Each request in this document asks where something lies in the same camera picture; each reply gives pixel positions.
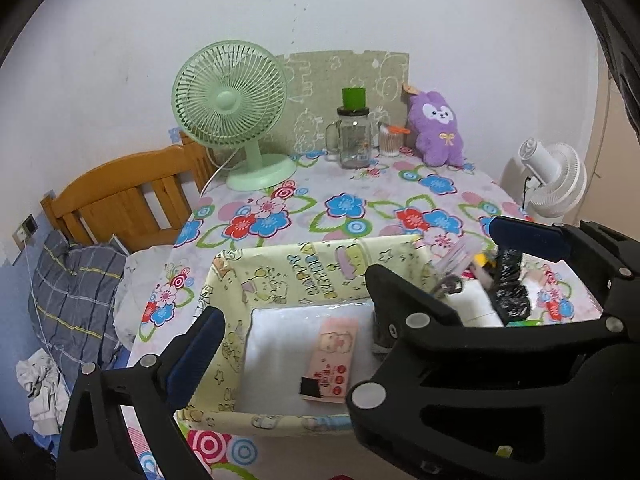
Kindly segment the black plastic bag bundle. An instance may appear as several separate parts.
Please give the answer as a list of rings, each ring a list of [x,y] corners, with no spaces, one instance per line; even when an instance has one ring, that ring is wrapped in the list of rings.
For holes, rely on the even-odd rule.
[[[504,326],[525,321],[532,310],[528,291],[521,282],[521,270],[522,253],[499,246],[488,297]]]

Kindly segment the dark grey drawstring pouch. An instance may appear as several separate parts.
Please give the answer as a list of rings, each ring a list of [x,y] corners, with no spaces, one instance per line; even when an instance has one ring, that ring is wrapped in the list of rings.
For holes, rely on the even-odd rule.
[[[396,325],[384,316],[372,314],[372,352],[379,356],[389,354],[398,338]]]

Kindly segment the pink wet wipes pack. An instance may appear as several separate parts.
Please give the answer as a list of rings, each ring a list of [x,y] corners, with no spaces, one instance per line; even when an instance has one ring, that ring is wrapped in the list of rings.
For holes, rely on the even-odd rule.
[[[299,394],[304,399],[345,402],[358,328],[356,318],[327,318],[322,322],[307,373],[300,378]]]

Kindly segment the white towel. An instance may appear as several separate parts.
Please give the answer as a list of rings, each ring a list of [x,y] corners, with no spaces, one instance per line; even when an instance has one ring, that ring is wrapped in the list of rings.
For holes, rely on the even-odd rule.
[[[502,327],[486,290],[478,281],[465,281],[462,291],[447,295],[445,302],[454,308],[466,327]]]

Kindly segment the crumpled white cloth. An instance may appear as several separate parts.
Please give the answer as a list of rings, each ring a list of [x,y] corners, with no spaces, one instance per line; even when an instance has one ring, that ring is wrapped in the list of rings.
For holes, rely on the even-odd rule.
[[[70,396],[49,353],[39,349],[27,360],[18,361],[15,374],[27,393],[32,428],[43,437],[60,434]]]

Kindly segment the white standing fan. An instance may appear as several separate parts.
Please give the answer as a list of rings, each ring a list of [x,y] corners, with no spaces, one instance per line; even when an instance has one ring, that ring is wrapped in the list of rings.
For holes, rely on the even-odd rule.
[[[504,168],[500,185],[535,221],[558,223],[582,200],[587,171],[570,145],[528,138]]]

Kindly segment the blue plaid pillow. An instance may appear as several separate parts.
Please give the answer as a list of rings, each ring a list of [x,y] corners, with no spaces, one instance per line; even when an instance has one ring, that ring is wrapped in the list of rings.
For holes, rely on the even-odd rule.
[[[116,358],[114,301],[126,257],[114,240],[86,246],[53,230],[43,242],[28,310],[38,339],[70,382],[82,364],[105,368]]]

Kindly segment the floral tablecloth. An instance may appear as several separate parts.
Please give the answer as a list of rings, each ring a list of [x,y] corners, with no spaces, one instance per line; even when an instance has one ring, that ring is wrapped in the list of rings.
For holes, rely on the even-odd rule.
[[[225,250],[417,235],[438,258],[462,238],[491,248],[488,226],[499,214],[525,211],[472,164],[430,168],[413,154],[377,157],[345,170],[320,152],[294,157],[295,174],[272,188],[234,192],[214,181],[174,244],[136,252],[128,261],[116,330],[134,333],[132,354],[160,353],[208,307],[203,290]],[[186,442],[215,479],[397,479],[347,434],[259,437],[193,430]]]

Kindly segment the purple plush toy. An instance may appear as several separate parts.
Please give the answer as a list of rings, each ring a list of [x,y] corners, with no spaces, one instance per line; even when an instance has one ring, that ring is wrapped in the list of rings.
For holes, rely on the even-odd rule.
[[[405,86],[408,102],[408,125],[416,136],[416,149],[429,167],[465,164],[463,140],[457,116],[437,91],[424,92]]]

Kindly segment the yellow cartoon fabric storage box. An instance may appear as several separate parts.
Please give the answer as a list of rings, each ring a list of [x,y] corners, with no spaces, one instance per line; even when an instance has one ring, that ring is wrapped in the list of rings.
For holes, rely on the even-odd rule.
[[[177,418],[193,430],[237,436],[347,434],[344,403],[305,399],[299,386],[320,344],[346,346],[349,384],[378,368],[373,302],[364,272],[386,266],[420,289],[438,257],[417,235],[225,250],[205,280],[224,339]]]

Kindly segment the wooden headboard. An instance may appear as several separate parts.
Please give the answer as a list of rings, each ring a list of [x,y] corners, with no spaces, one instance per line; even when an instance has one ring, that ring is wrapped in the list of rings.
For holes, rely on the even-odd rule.
[[[132,252],[174,244],[191,208],[179,177],[198,190],[214,173],[206,148],[185,133],[162,150],[119,157],[73,180],[40,205],[53,229],[84,245],[119,238]]]

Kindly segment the small orange lid jar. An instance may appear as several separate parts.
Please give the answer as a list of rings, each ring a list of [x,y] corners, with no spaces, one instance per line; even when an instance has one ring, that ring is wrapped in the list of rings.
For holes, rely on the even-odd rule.
[[[410,130],[393,125],[378,125],[378,150],[384,156],[398,156],[400,150],[405,145],[405,137],[408,136]]]

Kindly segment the glass jar with green lid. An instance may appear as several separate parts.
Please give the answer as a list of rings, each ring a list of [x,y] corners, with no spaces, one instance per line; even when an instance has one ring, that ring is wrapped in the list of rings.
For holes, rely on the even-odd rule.
[[[326,126],[326,152],[343,169],[367,168],[372,158],[372,125],[366,89],[342,89],[337,118]]]

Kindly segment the green cartoon cardboard panel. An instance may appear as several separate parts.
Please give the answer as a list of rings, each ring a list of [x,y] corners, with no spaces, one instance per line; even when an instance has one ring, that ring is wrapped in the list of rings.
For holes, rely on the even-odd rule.
[[[277,125],[261,141],[268,153],[288,155],[322,150],[326,126],[337,118],[342,90],[363,88],[370,119],[402,126],[407,105],[409,55],[390,51],[317,51],[280,55],[288,102]]]

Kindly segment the green desk fan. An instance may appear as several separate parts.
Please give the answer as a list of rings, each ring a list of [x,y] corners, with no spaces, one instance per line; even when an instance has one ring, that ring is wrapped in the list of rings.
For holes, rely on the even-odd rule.
[[[263,47],[241,40],[218,41],[196,52],[171,90],[176,121],[193,141],[244,151],[244,162],[227,177],[228,188],[239,192],[271,188],[294,174],[290,156],[264,154],[259,147],[286,102],[281,64]]]

